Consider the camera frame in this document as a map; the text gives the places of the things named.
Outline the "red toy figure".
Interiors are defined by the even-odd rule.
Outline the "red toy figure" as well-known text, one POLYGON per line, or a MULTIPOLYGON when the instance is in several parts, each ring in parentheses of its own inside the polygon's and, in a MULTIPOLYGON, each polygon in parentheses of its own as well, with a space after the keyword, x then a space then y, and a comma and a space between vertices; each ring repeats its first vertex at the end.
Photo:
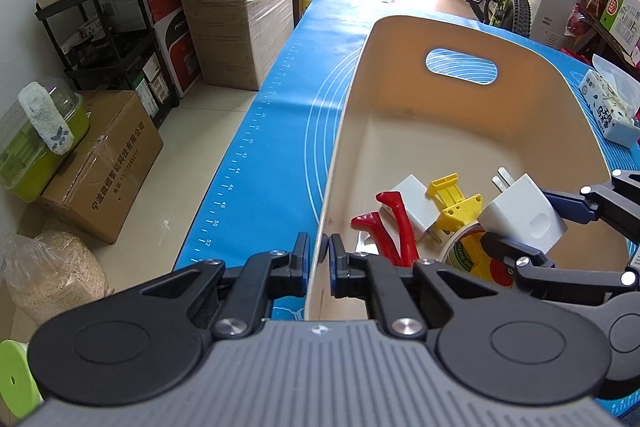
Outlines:
POLYGON ((396 239, 390 234, 390 228, 379 211, 353 217, 350 226, 354 230, 367 232, 378 248, 378 254, 390 260, 395 267, 411 268, 418 261, 419 254, 401 194, 398 191, 385 191, 376 194, 375 198, 394 219, 399 244, 396 244, 396 239))

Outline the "white square power adapter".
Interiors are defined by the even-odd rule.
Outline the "white square power adapter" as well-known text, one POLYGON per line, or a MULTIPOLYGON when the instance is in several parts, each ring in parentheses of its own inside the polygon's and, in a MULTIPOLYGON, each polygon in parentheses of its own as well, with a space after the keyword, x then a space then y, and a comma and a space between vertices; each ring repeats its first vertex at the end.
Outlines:
POLYGON ((515 180, 504 167, 491 181, 499 195, 478 216, 480 226, 548 254, 567 226, 538 185, 527 173, 515 180))

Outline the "white tape roll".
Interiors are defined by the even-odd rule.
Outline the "white tape roll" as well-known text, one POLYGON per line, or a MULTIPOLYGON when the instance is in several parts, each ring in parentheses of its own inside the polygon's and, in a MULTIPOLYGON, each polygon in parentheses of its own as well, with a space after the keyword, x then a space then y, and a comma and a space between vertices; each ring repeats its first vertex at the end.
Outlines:
POLYGON ((454 232, 442 250, 442 262, 483 281, 512 287, 514 280, 504 263, 485 253, 480 243, 484 235, 477 221, 454 232))

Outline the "yellow toy wrench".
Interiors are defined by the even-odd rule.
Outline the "yellow toy wrench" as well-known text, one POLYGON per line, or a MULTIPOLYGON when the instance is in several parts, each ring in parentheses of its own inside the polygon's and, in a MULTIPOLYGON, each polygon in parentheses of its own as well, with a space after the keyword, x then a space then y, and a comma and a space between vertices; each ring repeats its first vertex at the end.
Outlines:
POLYGON ((445 233, 457 232, 465 225, 475 222, 483 210, 483 196, 465 196, 458 185, 457 173, 433 180, 428 184, 426 195, 433 199, 439 209, 435 229, 445 233))

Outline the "white usb charger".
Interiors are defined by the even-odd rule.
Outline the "white usb charger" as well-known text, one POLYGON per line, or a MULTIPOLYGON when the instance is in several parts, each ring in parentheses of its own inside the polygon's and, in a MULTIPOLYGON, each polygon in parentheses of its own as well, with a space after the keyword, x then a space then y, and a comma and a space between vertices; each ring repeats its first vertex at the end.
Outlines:
POLYGON ((442 238, 433 230, 440 210, 426 191, 426 186, 413 174, 392 188, 392 192, 399 192, 402 197, 416 243, 420 246, 442 245, 442 238))

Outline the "beige plastic storage bin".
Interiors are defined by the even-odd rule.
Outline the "beige plastic storage bin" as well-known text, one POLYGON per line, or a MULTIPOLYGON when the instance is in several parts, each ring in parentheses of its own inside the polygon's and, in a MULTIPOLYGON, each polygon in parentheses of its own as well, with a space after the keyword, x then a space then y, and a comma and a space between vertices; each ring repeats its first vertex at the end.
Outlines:
POLYGON ((562 68, 526 46, 477 29, 408 15, 381 18, 348 91, 319 221, 353 251, 352 218, 406 176, 453 173, 463 194, 496 197, 499 168, 547 190, 575 192, 629 169, 605 148, 562 68))

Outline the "tissue box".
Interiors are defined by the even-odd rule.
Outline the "tissue box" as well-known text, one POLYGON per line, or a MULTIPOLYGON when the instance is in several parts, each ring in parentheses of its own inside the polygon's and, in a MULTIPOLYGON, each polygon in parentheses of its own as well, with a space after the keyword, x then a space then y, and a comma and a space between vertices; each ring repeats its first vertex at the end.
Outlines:
POLYGON ((632 150, 639 144, 639 81, 597 54, 579 91, 605 139, 632 150))

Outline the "green white product box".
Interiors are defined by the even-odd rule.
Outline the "green white product box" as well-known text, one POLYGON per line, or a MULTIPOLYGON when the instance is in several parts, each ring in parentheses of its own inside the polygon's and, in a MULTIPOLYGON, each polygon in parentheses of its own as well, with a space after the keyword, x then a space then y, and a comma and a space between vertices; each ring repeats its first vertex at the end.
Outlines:
POLYGON ((639 0, 608 0, 602 26, 633 60, 639 57, 639 0))

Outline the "floor cardboard box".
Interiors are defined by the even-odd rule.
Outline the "floor cardboard box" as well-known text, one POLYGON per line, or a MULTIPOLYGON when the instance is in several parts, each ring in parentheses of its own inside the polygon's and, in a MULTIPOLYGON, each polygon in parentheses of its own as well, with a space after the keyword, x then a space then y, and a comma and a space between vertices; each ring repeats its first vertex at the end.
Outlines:
POLYGON ((86 91, 86 135, 37 199, 62 221, 113 244, 163 140, 134 91, 86 91))

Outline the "clear bag of grain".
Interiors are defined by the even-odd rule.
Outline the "clear bag of grain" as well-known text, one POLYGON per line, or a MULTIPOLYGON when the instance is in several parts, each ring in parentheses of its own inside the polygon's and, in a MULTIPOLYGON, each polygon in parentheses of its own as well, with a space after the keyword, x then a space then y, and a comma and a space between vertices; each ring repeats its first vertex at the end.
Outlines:
POLYGON ((14 234, 2 254, 1 280, 15 306, 38 325, 113 292, 96 256, 72 233, 14 234))

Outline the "green plastic container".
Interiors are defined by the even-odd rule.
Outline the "green plastic container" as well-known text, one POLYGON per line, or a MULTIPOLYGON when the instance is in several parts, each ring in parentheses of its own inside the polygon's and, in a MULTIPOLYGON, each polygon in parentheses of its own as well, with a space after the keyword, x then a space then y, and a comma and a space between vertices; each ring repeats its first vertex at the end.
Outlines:
MULTIPOLYGON (((72 130, 73 150, 90 128, 82 95, 58 77, 37 82, 49 91, 72 130)), ((1 185, 24 202, 35 202, 70 152, 53 154, 17 101, 1 118, 1 185)))

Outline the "white rolled towel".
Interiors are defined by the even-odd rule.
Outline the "white rolled towel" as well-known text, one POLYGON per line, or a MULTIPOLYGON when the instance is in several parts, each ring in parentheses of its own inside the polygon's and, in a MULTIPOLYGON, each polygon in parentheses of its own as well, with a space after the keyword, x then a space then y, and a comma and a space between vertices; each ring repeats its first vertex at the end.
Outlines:
POLYGON ((73 132, 45 87, 37 81, 29 83, 17 95, 17 102, 53 154, 63 156, 72 150, 73 132))

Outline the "black metal shelf cart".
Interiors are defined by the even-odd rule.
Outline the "black metal shelf cart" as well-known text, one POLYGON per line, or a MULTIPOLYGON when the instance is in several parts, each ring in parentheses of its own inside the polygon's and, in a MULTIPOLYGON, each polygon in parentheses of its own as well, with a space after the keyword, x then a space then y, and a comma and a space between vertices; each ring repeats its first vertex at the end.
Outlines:
POLYGON ((146 0, 58 0, 35 16, 76 90, 134 90, 155 126, 179 105, 146 0))

